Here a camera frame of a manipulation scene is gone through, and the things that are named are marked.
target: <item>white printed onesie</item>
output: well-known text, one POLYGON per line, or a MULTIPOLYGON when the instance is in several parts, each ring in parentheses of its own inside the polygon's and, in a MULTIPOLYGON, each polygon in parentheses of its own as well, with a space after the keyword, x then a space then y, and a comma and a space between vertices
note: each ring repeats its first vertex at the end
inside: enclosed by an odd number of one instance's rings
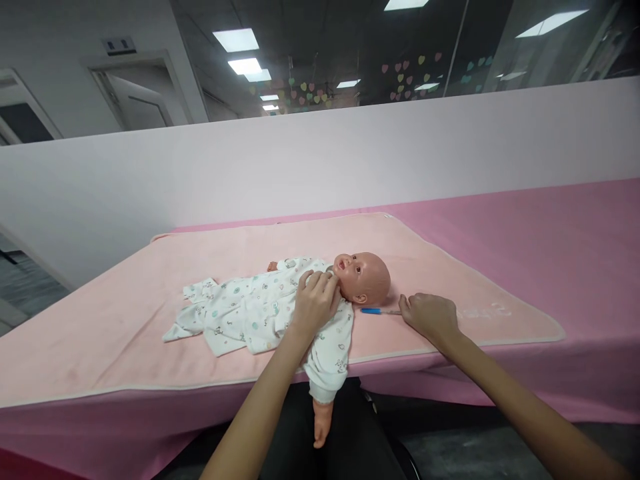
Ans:
MULTIPOLYGON (((326 271, 331 264, 309 257, 278 262, 278 270, 222 285, 208 278, 184 287, 192 305, 178 314, 165 342, 204 333, 213 353, 248 348, 252 354, 278 346, 295 307, 300 276, 307 270, 326 271)), ((347 378, 353 308, 342 299, 335 316, 318 332, 303 366, 310 394, 320 403, 333 401, 347 378)))

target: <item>baby doll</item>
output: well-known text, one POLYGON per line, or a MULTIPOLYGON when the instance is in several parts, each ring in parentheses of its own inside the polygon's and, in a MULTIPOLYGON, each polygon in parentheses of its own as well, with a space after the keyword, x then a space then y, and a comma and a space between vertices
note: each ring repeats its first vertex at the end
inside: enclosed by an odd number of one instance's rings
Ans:
POLYGON ((252 354, 272 350, 280 343, 295 308, 298 281, 307 270, 332 271, 343 296, 335 316, 320 329, 303 368, 315 412, 316 448, 331 427, 333 399, 347 378, 353 308, 381 303, 391 286, 389 270, 372 253, 340 254, 333 264, 310 257, 271 262, 266 273, 228 280, 222 285, 206 279, 184 287, 192 302, 178 314, 165 342, 204 333, 219 357, 240 348, 252 354))

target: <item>person's hand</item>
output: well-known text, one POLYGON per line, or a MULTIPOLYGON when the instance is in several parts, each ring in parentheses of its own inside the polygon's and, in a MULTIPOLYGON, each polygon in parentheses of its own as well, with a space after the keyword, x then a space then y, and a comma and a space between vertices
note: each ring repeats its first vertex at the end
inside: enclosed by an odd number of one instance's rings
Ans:
POLYGON ((458 328, 455 303, 449 299, 416 293, 407 300, 400 295, 399 306, 404 321, 442 353, 463 336, 458 328))
POLYGON ((295 295, 295 309, 289 326, 311 342, 313 336, 338 310, 340 287, 338 277, 331 273, 304 272, 295 295))

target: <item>onesie sleeve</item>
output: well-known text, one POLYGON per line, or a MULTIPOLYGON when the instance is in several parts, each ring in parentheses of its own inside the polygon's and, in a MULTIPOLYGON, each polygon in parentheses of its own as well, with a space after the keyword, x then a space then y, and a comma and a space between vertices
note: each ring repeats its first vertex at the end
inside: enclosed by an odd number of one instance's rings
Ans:
POLYGON ((341 301, 338 312, 316 335, 304 370, 309 377, 309 394, 318 403, 330 403, 347 378, 353 309, 341 301))
POLYGON ((214 279, 204 279, 193 285, 187 285, 182 288, 182 294, 184 300, 189 300, 191 303, 200 302, 202 300, 212 299, 212 289, 218 285, 214 279))
POLYGON ((300 260, 302 260, 302 258, 280 260, 278 262, 278 270, 286 270, 286 269, 294 268, 296 265, 300 263, 300 260))

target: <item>blue pen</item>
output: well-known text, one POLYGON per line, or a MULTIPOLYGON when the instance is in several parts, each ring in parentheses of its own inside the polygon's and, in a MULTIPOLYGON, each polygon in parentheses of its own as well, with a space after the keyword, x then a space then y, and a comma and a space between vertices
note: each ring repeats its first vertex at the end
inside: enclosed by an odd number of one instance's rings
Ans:
POLYGON ((372 315, 402 315, 400 310, 380 310, 380 309, 360 309, 362 313, 370 313, 372 315))

